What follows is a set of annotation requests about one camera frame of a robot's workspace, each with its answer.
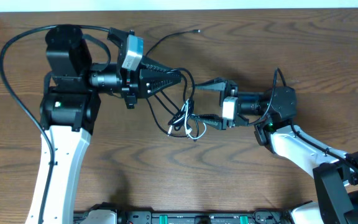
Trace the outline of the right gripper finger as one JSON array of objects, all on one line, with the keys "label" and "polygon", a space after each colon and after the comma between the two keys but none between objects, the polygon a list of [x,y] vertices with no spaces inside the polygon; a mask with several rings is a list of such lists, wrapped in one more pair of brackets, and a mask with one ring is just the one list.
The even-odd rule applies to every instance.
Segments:
[{"label": "right gripper finger", "polygon": [[193,114],[190,116],[191,119],[209,125],[217,130],[226,130],[227,124],[226,119],[216,114]]},{"label": "right gripper finger", "polygon": [[226,79],[215,78],[204,83],[198,83],[195,85],[195,88],[198,90],[224,91],[226,89],[226,83]]}]

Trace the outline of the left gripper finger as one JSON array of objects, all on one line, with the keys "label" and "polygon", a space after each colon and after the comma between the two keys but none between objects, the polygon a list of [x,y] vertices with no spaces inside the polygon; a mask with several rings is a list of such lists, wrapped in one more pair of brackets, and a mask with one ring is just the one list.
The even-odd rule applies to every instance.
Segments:
[{"label": "left gripper finger", "polygon": [[139,73],[139,98],[148,98],[181,82],[181,75],[142,69]]},{"label": "left gripper finger", "polygon": [[172,68],[166,67],[159,62],[152,60],[146,56],[140,61],[140,77],[141,78],[180,78],[177,72]]}]

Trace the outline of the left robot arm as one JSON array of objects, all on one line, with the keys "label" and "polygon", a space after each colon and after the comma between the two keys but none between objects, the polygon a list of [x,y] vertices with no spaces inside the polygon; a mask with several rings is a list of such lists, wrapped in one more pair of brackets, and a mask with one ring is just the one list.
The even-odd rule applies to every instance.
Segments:
[{"label": "left robot arm", "polygon": [[119,94],[128,108],[176,85],[181,75],[146,57],[133,32],[111,28],[119,49],[115,62],[95,63],[82,26],[57,25],[45,37],[51,71],[40,104],[42,155],[27,223],[72,223],[85,152],[101,104],[100,94]]}]

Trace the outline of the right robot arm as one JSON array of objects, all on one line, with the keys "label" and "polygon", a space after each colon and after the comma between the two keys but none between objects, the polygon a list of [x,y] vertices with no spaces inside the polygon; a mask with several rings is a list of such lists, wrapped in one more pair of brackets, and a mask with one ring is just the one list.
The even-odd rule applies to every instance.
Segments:
[{"label": "right robot arm", "polygon": [[306,134],[293,118],[296,93],[283,84],[265,92],[240,92],[231,80],[216,78],[195,86],[218,91],[222,115],[195,115],[218,130],[253,126],[259,145],[292,161],[314,180],[317,202],[292,208],[291,223],[358,223],[358,151],[348,153]]}]

